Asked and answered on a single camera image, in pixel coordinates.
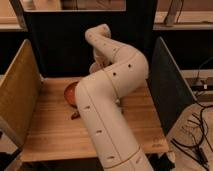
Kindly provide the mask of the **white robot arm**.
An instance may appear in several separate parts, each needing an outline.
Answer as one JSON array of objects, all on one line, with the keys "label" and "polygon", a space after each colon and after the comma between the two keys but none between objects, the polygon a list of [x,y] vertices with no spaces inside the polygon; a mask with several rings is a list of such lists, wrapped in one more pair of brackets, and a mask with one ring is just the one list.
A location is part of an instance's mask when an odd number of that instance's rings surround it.
[{"label": "white robot arm", "polygon": [[82,78],[75,89],[78,111],[104,171],[154,171],[116,104],[148,78],[146,57],[112,39],[106,24],[88,29],[85,39],[96,58],[111,63]]}]

